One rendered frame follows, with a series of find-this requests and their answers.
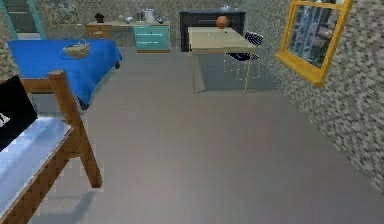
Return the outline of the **blue bed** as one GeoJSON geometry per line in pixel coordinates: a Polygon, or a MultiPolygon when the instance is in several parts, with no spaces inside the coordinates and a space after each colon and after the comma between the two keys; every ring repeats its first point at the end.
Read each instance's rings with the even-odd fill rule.
{"type": "Polygon", "coordinates": [[[46,78],[53,70],[66,73],[72,93],[82,110],[87,110],[93,91],[112,67],[120,68],[122,55],[113,40],[87,39],[89,54],[70,57],[64,48],[77,39],[12,40],[8,46],[22,78],[46,78]]]}

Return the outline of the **black laptop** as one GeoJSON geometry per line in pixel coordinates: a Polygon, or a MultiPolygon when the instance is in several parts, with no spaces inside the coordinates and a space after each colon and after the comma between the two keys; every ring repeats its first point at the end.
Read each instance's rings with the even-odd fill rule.
{"type": "Polygon", "coordinates": [[[0,152],[37,119],[18,76],[0,84],[0,152]]]}

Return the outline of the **beige table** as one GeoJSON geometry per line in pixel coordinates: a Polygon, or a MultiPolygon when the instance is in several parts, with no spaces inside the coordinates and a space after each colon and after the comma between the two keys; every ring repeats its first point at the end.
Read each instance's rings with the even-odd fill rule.
{"type": "Polygon", "coordinates": [[[192,92],[196,93],[196,57],[199,54],[249,53],[256,54],[256,47],[231,27],[189,27],[189,58],[192,64],[192,92]]]}

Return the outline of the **wooden desk with teal drawers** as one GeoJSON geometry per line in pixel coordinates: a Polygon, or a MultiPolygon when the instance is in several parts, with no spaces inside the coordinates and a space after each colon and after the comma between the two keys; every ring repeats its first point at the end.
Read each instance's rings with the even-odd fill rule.
{"type": "Polygon", "coordinates": [[[85,25],[90,38],[109,38],[113,28],[132,28],[137,53],[169,53],[171,50],[171,23],[159,22],[90,22],[85,25]]]}

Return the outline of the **black dresser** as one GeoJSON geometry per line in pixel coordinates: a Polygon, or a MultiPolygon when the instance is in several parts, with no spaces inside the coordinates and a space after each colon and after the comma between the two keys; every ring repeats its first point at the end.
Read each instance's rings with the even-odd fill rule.
{"type": "Polygon", "coordinates": [[[180,15],[180,49],[182,52],[189,51],[189,27],[215,27],[219,16],[228,19],[228,27],[239,34],[243,34],[245,25],[245,10],[184,10],[180,15]]]}

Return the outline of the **wicker basket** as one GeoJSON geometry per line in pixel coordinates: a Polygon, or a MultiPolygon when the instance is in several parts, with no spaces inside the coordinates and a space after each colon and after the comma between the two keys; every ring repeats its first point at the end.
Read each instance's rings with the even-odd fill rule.
{"type": "Polygon", "coordinates": [[[63,51],[70,57],[81,59],[89,55],[90,43],[85,38],[82,38],[76,44],[64,47],[63,51]]]}

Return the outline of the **yellow framed window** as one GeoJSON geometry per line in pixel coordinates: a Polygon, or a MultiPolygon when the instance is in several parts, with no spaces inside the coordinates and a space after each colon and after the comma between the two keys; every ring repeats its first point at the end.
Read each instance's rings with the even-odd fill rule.
{"type": "Polygon", "coordinates": [[[291,0],[275,58],[315,87],[325,84],[353,0],[291,0]]]}

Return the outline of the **wooden table with metal top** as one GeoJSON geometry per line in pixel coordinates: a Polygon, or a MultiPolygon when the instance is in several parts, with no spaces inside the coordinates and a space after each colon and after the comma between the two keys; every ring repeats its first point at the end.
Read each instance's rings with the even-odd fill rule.
{"type": "Polygon", "coordinates": [[[90,185],[102,186],[98,168],[66,74],[19,77],[27,94],[53,94],[62,115],[40,116],[0,152],[0,224],[27,224],[72,158],[80,158],[90,185]]]}

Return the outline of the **teal framed door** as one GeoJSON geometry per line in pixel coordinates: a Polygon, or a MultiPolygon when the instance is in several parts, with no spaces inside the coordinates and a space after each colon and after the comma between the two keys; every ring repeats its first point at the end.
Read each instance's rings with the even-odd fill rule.
{"type": "Polygon", "coordinates": [[[45,38],[34,0],[0,0],[0,9],[17,39],[45,38]]]}

